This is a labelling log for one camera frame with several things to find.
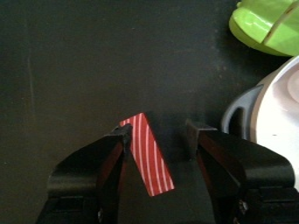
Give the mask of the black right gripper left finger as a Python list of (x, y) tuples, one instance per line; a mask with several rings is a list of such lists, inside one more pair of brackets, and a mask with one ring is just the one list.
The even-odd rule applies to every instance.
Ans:
[(118, 224), (131, 141), (132, 126), (126, 124), (59, 162), (36, 224)]

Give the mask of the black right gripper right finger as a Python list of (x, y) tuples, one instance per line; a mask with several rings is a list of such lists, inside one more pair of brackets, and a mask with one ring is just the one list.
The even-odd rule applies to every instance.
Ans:
[(218, 224), (299, 224), (299, 191), (289, 160), (269, 148), (186, 122)]

